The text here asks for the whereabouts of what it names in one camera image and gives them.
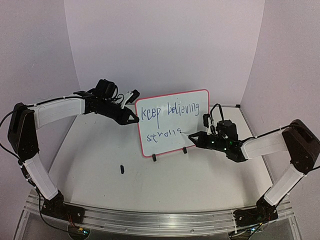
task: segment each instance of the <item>gray wall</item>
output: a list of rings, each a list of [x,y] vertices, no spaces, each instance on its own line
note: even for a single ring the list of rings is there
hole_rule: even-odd
[[[264,0],[65,0],[80,87],[99,78],[141,97],[208,89],[241,102]]]
[[[69,95],[79,89],[69,44],[63,0],[3,0],[0,4],[0,116],[16,103]],[[9,121],[0,131],[7,142]],[[38,132],[40,156],[48,167],[71,119]],[[11,239],[30,191],[17,160],[0,150],[0,239]]]
[[[320,2],[266,0],[256,54],[242,99],[254,132],[261,134],[301,119],[320,138]],[[278,178],[288,154],[267,158]],[[291,191],[304,240],[319,239],[320,170]]]

